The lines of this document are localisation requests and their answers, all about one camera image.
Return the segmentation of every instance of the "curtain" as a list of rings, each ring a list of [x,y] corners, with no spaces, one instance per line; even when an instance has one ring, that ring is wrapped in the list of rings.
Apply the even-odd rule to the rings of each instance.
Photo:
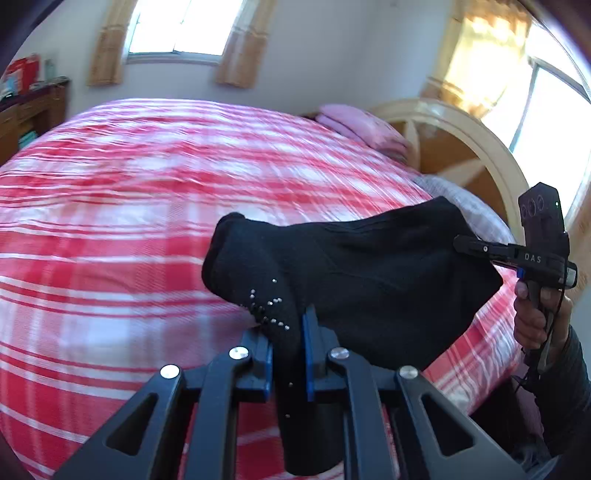
[[[112,0],[107,19],[100,30],[90,65],[89,86],[121,83],[125,61],[125,42],[129,23],[138,0]]]
[[[244,0],[217,69],[218,83],[239,88],[255,86],[276,5],[277,0]]]
[[[565,218],[570,238],[569,260],[577,264],[579,278],[577,286],[569,290],[568,296],[576,302],[591,280],[591,166],[581,182],[577,196],[570,208],[574,212]]]
[[[452,18],[423,96],[482,118],[524,58],[531,15],[512,0],[459,0],[458,5],[462,22]]]

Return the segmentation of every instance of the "wooden cabinet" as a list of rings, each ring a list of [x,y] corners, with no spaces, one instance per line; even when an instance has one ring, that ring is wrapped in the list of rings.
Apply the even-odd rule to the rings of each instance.
[[[0,103],[0,166],[18,152],[30,125],[41,136],[66,120],[69,80]]]
[[[0,112],[0,165],[18,152],[18,105]]]

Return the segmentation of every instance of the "red and white checkered blanket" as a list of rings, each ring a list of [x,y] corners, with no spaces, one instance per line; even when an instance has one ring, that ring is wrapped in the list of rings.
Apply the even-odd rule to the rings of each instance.
[[[49,478],[162,365],[195,367],[236,345],[253,319],[200,275],[223,215],[360,219],[427,200],[410,177],[309,120],[210,102],[110,103],[43,136],[0,170],[9,444]],[[464,411],[519,360],[515,277],[501,273],[501,290],[427,371]],[[238,478],[291,478],[271,405],[241,407],[238,443]]]

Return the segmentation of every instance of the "folded pink blanket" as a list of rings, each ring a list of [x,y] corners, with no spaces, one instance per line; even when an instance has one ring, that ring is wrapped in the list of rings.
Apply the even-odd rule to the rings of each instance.
[[[402,161],[406,159],[406,139],[392,125],[369,112],[350,105],[334,103],[323,105],[316,121],[390,158]]]

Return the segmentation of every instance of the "wooden headboard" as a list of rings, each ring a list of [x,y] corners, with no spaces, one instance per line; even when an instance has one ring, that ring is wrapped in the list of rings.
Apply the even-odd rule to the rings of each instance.
[[[481,121],[432,99],[403,99],[371,109],[411,144],[409,165],[476,195],[524,242],[517,199],[529,185],[515,158]]]

